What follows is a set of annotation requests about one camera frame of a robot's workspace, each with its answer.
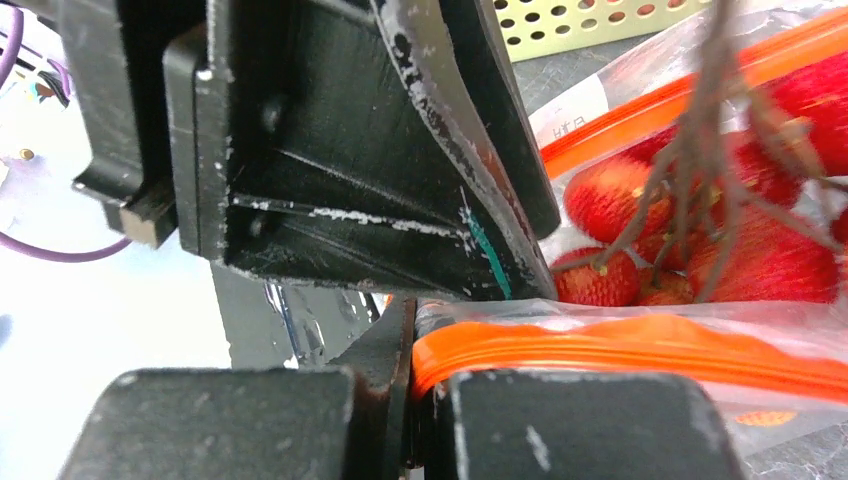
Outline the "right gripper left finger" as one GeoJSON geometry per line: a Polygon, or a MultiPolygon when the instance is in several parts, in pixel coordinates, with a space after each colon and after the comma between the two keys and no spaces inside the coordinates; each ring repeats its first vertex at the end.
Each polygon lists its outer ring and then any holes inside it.
{"type": "Polygon", "coordinates": [[[345,479],[408,473],[412,346],[418,300],[394,298],[381,317],[331,361],[355,374],[345,443],[345,479]]]}

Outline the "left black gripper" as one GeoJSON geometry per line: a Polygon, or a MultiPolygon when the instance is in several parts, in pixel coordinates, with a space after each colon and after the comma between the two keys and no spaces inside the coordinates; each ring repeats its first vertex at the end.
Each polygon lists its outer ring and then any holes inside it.
{"type": "Polygon", "coordinates": [[[56,19],[92,149],[76,188],[108,226],[226,258],[232,155],[228,1],[60,1],[56,19]]]}

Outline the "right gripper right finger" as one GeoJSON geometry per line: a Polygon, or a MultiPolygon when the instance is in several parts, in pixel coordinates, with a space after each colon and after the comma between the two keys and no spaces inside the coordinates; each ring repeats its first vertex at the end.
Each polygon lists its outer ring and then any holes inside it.
{"type": "Polygon", "coordinates": [[[426,479],[461,479],[461,432],[455,429],[450,379],[462,371],[462,326],[446,301],[417,307],[413,343],[413,457],[426,479]]]}

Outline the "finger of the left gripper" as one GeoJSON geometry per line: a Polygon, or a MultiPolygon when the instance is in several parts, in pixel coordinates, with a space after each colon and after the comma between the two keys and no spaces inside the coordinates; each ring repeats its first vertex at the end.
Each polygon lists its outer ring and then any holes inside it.
{"type": "Polygon", "coordinates": [[[560,214],[492,1],[441,0],[460,74],[536,237],[560,214]]]}
{"type": "Polygon", "coordinates": [[[410,296],[555,296],[439,2],[230,2],[221,264],[410,296]]]}

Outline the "light green plastic basket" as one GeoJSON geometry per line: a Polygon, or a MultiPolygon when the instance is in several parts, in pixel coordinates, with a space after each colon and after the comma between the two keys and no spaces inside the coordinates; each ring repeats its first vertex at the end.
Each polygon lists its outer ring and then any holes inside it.
{"type": "Polygon", "coordinates": [[[513,62],[656,33],[709,5],[709,0],[493,2],[513,62]]]}

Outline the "clear orange zip top bag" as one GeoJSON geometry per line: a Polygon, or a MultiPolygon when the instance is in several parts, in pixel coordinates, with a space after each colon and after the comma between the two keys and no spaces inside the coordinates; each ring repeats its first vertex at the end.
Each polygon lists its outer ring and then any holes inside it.
{"type": "Polygon", "coordinates": [[[793,180],[820,177],[804,122],[741,77],[731,36],[738,11],[734,1],[713,5],[685,111],[624,149],[605,144],[567,183],[568,217],[600,247],[570,252],[542,272],[561,300],[592,303],[583,282],[628,246],[652,263],[644,301],[746,301],[738,322],[751,326],[765,319],[769,300],[836,300],[840,245],[771,200],[747,170],[754,162],[793,180]]]}

